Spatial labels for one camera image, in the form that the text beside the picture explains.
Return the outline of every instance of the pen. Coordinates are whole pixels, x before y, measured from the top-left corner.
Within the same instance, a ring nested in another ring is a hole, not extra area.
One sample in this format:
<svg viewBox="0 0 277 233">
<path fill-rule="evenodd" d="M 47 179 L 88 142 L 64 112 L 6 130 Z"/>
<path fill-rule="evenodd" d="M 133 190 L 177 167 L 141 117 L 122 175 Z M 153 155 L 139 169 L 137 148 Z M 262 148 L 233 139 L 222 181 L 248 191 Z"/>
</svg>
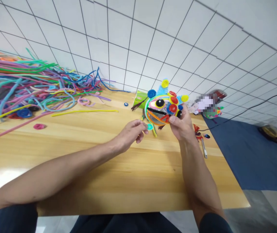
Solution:
<svg viewBox="0 0 277 233">
<path fill-rule="evenodd" d="M 203 138 L 201 138 L 201 141 L 202 141 L 202 148 L 203 148 L 203 152 L 204 152 L 204 157 L 207 159 L 207 152 L 206 152 L 206 149 L 205 149 Z"/>
</svg>

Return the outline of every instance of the hand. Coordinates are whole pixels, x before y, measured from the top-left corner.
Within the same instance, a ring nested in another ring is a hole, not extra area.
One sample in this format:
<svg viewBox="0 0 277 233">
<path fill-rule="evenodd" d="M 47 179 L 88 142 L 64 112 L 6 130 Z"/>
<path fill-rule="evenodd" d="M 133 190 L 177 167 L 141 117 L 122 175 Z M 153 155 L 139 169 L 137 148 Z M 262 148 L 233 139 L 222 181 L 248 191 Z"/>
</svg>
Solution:
<svg viewBox="0 0 277 233">
<path fill-rule="evenodd" d="M 196 137 L 192 126 L 191 117 L 189 115 L 186 104 L 182 105 L 183 110 L 181 118 L 179 119 L 176 116 L 170 116 L 169 118 L 171 130 L 177 140 L 192 141 L 195 140 Z"/>
<path fill-rule="evenodd" d="M 117 145 L 119 152 L 126 152 L 132 143 L 140 143 L 143 140 L 144 134 L 148 134 L 147 125 L 141 120 L 130 121 L 126 124 L 123 130 L 113 139 Z"/>
</svg>

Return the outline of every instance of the forearm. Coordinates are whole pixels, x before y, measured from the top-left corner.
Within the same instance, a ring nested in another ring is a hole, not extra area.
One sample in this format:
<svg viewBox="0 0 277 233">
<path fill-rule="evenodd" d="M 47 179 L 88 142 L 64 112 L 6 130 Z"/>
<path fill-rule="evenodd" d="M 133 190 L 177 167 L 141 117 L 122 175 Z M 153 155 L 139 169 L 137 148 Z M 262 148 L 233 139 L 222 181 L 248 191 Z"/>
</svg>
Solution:
<svg viewBox="0 0 277 233">
<path fill-rule="evenodd" d="M 87 173 L 118 154 L 111 142 L 88 150 L 64 155 L 42 163 L 0 189 L 0 198 L 8 205 L 46 199 L 76 177 Z"/>
<path fill-rule="evenodd" d="M 205 164 L 197 140 L 180 141 L 180 148 L 183 178 L 190 204 L 196 212 L 197 224 L 199 225 L 199 221 L 207 212 L 215 212 L 224 217 L 216 184 Z"/>
</svg>

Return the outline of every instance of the black cable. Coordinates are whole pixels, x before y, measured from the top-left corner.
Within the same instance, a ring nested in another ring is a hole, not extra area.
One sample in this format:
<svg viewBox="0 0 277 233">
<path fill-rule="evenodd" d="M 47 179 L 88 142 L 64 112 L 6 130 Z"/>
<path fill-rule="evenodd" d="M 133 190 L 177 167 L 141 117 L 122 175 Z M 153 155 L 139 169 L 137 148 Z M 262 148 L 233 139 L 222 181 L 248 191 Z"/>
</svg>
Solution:
<svg viewBox="0 0 277 233">
<path fill-rule="evenodd" d="M 219 125 L 216 125 L 216 126 L 213 126 L 212 128 L 207 128 L 207 129 L 204 129 L 204 130 L 199 130 L 199 131 L 203 132 L 203 131 L 206 131 L 206 130 L 209 130 L 209 129 L 213 129 L 213 128 L 217 127 L 217 126 L 220 126 L 221 124 L 224 124 L 224 123 L 226 123 L 226 122 L 232 120 L 233 118 L 240 116 L 241 114 L 245 113 L 247 110 L 250 110 L 251 108 L 257 107 L 257 106 L 259 106 L 259 105 L 261 105 L 261 104 L 267 102 L 268 100 L 270 100 L 270 99 L 272 99 L 273 97 L 276 97 L 276 96 L 277 96 L 277 95 L 274 95 L 274 96 L 270 97 L 269 99 L 265 100 L 264 102 L 261 102 L 260 104 L 257 104 L 257 105 L 255 105 L 255 106 L 253 106 L 253 107 L 250 107 L 250 108 L 246 109 L 245 111 L 241 112 L 240 114 L 238 114 L 238 115 L 236 115 L 236 116 L 234 116 L 234 117 L 228 119 L 227 121 L 224 121 L 224 122 L 220 123 Z"/>
</svg>

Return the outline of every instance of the green box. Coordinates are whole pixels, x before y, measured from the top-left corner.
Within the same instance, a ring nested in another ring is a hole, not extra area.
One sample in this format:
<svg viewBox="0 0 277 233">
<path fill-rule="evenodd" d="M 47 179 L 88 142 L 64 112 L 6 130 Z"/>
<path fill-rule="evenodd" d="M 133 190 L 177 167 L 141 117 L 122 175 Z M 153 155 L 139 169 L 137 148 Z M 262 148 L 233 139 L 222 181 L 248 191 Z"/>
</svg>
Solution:
<svg viewBox="0 0 277 233">
<path fill-rule="evenodd" d="M 133 105 L 136 105 L 136 104 L 138 104 L 139 102 L 142 102 L 144 99 L 146 99 L 146 97 L 147 97 L 147 93 L 141 92 L 141 91 L 137 91 L 136 96 L 135 96 L 135 99 L 134 99 L 134 102 L 133 102 Z M 145 100 L 145 101 L 139 106 L 139 108 L 144 109 L 147 100 Z"/>
</svg>

